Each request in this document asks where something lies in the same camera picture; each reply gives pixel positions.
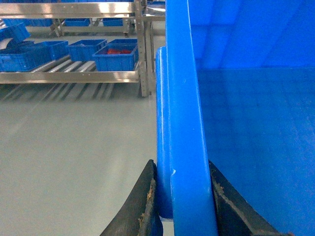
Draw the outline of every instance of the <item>blue crate wall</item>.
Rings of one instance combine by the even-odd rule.
[[[65,19],[66,26],[89,26],[90,20],[89,18],[78,18],[78,19]]]
[[[166,2],[157,187],[175,235],[217,235],[205,156],[277,230],[315,235],[314,5]]]
[[[6,38],[12,38],[7,47],[14,47],[28,37],[30,37],[30,33],[27,31],[23,23],[0,29],[1,41]]]
[[[67,46],[72,61],[93,60],[93,54],[105,47],[106,39],[80,40]]]
[[[0,71],[25,72],[49,62],[48,47],[15,47],[0,50]]]
[[[196,64],[204,69],[315,65],[314,10],[312,0],[191,0]]]
[[[51,60],[58,60],[69,54],[68,41],[44,41],[32,45],[33,47],[47,47]]]

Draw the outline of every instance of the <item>roller conveyor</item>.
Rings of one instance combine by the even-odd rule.
[[[44,64],[31,72],[2,72],[0,84],[29,83],[138,83],[138,65],[134,71],[96,71],[94,61],[71,61],[70,57]]]

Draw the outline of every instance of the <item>epoxy floor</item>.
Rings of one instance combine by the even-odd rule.
[[[156,161],[155,99],[136,84],[1,85],[0,235],[99,235]]]

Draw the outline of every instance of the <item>blue crate rim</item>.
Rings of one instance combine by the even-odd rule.
[[[91,45],[85,45],[83,43],[80,44],[80,42],[82,41],[99,41],[99,43],[97,44],[91,44]],[[78,47],[78,48],[84,48],[84,47],[95,47],[95,46],[98,46],[100,44],[102,44],[103,42],[107,43],[107,39],[82,39],[82,40],[79,40],[75,43],[72,43],[72,44],[69,44],[68,47],[72,47],[72,48],[75,48],[75,47]]]

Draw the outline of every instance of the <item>shelf rack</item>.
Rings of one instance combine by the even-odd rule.
[[[64,19],[64,18],[135,19],[139,62],[134,71],[94,71],[95,64],[72,62],[69,58],[52,61],[31,72],[0,73],[0,84],[13,83],[137,83],[141,95],[150,94],[149,80],[154,79],[152,21],[164,21],[165,9],[147,7],[146,0],[134,2],[94,3],[0,3],[0,18]]]

